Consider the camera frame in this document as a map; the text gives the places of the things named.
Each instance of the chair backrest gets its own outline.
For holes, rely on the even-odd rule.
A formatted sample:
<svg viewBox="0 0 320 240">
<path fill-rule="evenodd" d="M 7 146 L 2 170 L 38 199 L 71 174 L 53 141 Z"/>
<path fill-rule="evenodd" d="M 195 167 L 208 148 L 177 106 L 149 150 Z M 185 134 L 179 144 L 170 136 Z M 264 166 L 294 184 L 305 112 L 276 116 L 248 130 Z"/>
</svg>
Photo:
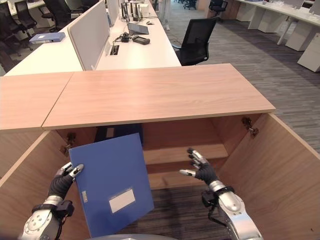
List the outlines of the chair backrest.
<svg viewBox="0 0 320 240">
<path fill-rule="evenodd" d="M 65 0 L 43 0 L 46 7 L 53 14 L 55 26 L 62 29 L 71 21 L 71 10 Z"/>
<path fill-rule="evenodd" d="M 18 15 L 18 19 L 21 23 L 27 22 L 27 23 L 36 23 L 36 20 L 33 19 L 33 17 L 30 15 L 27 1 L 17 1 L 14 3 L 16 14 Z"/>
<path fill-rule="evenodd" d="M 16 23 L 16 21 L 13 19 L 13 17 L 11 16 L 9 5 L 8 5 L 7 1 L 0 3 L 0 13 L 2 13 L 4 15 L 8 25 L 10 25 L 10 26 L 12 26 L 12 25 L 17 26 L 18 25 Z"/>
<path fill-rule="evenodd" d="M 210 5 L 215 7 L 222 7 L 224 0 L 211 0 Z"/>
<path fill-rule="evenodd" d="M 6 40 L 12 35 L 13 32 L 9 28 L 7 17 L 0 11 L 0 40 Z"/>
<path fill-rule="evenodd" d="M 93 5 L 95 5 L 99 0 L 81 0 L 81 3 L 83 6 L 91 8 Z"/>
<path fill-rule="evenodd" d="M 181 47 L 206 48 L 216 22 L 216 18 L 191 19 Z"/>
</svg>

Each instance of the office chair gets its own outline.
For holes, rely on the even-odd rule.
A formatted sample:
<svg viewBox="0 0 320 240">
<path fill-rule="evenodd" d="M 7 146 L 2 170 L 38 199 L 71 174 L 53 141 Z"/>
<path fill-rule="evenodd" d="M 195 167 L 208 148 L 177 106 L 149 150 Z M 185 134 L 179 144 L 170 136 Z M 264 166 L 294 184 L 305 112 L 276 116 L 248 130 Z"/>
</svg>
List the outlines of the office chair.
<svg viewBox="0 0 320 240">
<path fill-rule="evenodd" d="M 228 2 L 223 0 L 211 0 L 209 9 L 215 12 L 214 17 L 218 16 L 219 13 L 224 12 L 227 8 Z"/>
<path fill-rule="evenodd" d="M 183 8 L 184 9 L 188 8 L 189 10 L 190 8 L 196 9 L 196 2 L 197 0 L 188 0 L 187 3 L 183 5 Z"/>
<path fill-rule="evenodd" d="M 209 58 L 209 38 L 217 18 L 191 19 L 181 46 L 172 46 L 182 66 L 196 65 Z"/>
<path fill-rule="evenodd" d="M 26 29 L 26 34 L 30 38 L 31 35 L 28 32 L 28 29 L 34 28 L 37 25 L 36 20 L 33 19 L 33 17 L 30 15 L 27 1 L 17 1 L 14 3 L 16 14 L 18 16 L 19 22 L 22 23 L 24 28 Z"/>
<path fill-rule="evenodd" d="M 2 19 L 5 19 L 8 28 L 11 32 L 13 32 L 14 34 L 16 34 L 19 31 L 25 33 L 26 28 L 22 24 L 18 24 L 11 16 L 7 1 L 0 3 L 0 13 L 3 14 Z"/>
<path fill-rule="evenodd" d="M 55 30 L 59 31 L 72 22 L 72 14 L 82 14 L 83 9 L 70 9 L 65 0 L 43 0 L 54 16 Z"/>
<path fill-rule="evenodd" d="M 81 0 L 82 6 L 80 7 L 84 11 L 87 11 L 89 8 L 91 8 L 93 5 L 95 5 L 99 0 Z"/>
<path fill-rule="evenodd" d="M 41 12 L 41 17 L 43 19 L 51 19 L 52 21 L 55 20 L 55 16 L 52 12 L 49 11 L 49 9 L 46 6 L 39 6 L 38 9 Z"/>
<path fill-rule="evenodd" d="M 21 46 L 24 48 L 28 47 L 32 51 L 33 49 L 29 46 L 28 42 L 19 41 L 16 38 L 15 34 L 10 29 L 7 19 L 6 15 L 3 12 L 0 12 L 0 41 L 3 43 L 2 45 L 6 45 L 8 49 L 11 49 L 11 51 L 16 53 L 19 57 L 21 54 L 18 53 L 17 50 Z"/>
</svg>

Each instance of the blue binder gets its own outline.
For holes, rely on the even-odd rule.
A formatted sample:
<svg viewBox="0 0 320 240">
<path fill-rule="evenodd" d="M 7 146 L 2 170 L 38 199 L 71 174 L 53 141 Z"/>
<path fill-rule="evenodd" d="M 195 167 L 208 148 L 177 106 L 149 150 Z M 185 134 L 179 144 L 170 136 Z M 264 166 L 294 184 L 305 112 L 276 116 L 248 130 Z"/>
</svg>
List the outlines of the blue binder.
<svg viewBox="0 0 320 240">
<path fill-rule="evenodd" d="M 92 238 L 115 234 L 154 208 L 139 134 L 69 150 Z"/>
</svg>

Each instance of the wooden panel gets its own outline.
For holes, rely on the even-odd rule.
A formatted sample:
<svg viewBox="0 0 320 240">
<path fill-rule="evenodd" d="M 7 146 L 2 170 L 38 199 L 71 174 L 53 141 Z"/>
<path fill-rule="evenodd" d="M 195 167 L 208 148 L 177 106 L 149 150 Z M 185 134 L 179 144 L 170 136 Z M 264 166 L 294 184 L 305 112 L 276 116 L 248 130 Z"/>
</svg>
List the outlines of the wooden panel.
<svg viewBox="0 0 320 240">
<path fill-rule="evenodd" d="M 59 129 L 57 130 L 58 134 L 67 141 L 68 133 L 75 133 L 75 141 L 73 147 L 78 147 L 86 144 L 92 144 L 95 141 L 97 128 L 93 127 L 80 127 L 80 128 L 71 128 L 71 129 Z"/>
<path fill-rule="evenodd" d="M 222 19 L 236 19 L 240 7 L 240 2 L 237 0 L 225 0 L 228 2 L 226 10 L 221 13 Z"/>
<path fill-rule="evenodd" d="M 72 72 L 0 79 L 0 131 L 41 129 Z"/>
<path fill-rule="evenodd" d="M 55 131 L 44 132 L 0 179 L 0 229 L 4 235 L 17 237 L 31 216 L 33 206 L 43 203 L 57 170 L 69 160 L 59 152 L 64 140 Z M 66 198 L 75 207 L 66 220 L 61 239 L 86 239 L 89 231 L 81 200 L 74 184 Z"/>
<path fill-rule="evenodd" d="M 0 134 L 0 178 L 34 143 L 43 131 Z"/>
<path fill-rule="evenodd" d="M 252 124 L 254 124 L 260 115 L 261 114 L 221 116 L 213 117 L 211 119 L 217 134 L 229 155 L 239 145 L 242 138 L 248 132 L 242 123 L 242 118 L 249 117 L 252 121 Z"/>
<path fill-rule="evenodd" d="M 209 118 L 144 123 L 143 136 L 146 164 L 188 161 L 189 147 L 208 159 L 228 157 Z"/>
<path fill-rule="evenodd" d="M 45 129 L 158 122 L 275 108 L 231 64 L 75 72 Z"/>
<path fill-rule="evenodd" d="M 216 172 L 219 173 L 221 166 L 224 164 L 225 159 L 215 159 L 213 162 L 210 161 L 215 168 Z M 148 165 L 148 171 L 155 166 Z M 169 189 L 169 188 L 178 188 L 178 187 L 190 187 L 197 185 L 204 185 L 205 183 L 202 180 L 196 179 L 191 176 L 185 176 L 179 173 L 180 169 L 192 169 L 192 167 L 187 167 L 185 163 L 179 162 L 175 165 L 175 171 L 165 171 L 165 172 L 157 172 L 150 173 L 149 183 L 150 187 L 153 190 L 156 189 Z"/>
<path fill-rule="evenodd" d="M 227 158 L 216 158 L 216 159 L 207 159 L 209 163 L 214 167 L 214 169 L 220 169 L 222 165 L 225 163 Z M 196 170 L 193 166 L 191 166 L 191 161 L 179 161 L 179 162 L 166 162 L 159 164 L 150 164 L 146 165 L 146 169 L 148 174 L 156 174 L 156 173 L 165 173 L 165 172 L 177 172 L 180 169 L 190 169 Z"/>
<path fill-rule="evenodd" d="M 220 170 L 265 240 L 320 238 L 320 156 L 272 114 L 254 124 Z"/>
</svg>

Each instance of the white label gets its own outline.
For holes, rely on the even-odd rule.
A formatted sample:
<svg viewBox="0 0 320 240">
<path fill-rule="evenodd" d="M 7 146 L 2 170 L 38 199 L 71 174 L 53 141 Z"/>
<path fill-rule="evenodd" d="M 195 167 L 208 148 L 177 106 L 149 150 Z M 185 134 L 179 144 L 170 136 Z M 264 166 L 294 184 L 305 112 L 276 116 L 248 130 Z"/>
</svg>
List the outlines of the white label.
<svg viewBox="0 0 320 240">
<path fill-rule="evenodd" d="M 86 191 L 82 191 L 81 193 L 82 193 L 83 202 L 87 203 L 88 202 L 87 192 Z"/>
<path fill-rule="evenodd" d="M 114 214 L 115 212 L 123 209 L 125 206 L 128 206 L 129 204 L 133 203 L 135 200 L 136 199 L 135 199 L 134 191 L 132 190 L 132 188 L 114 197 L 109 201 L 112 213 Z"/>
</svg>

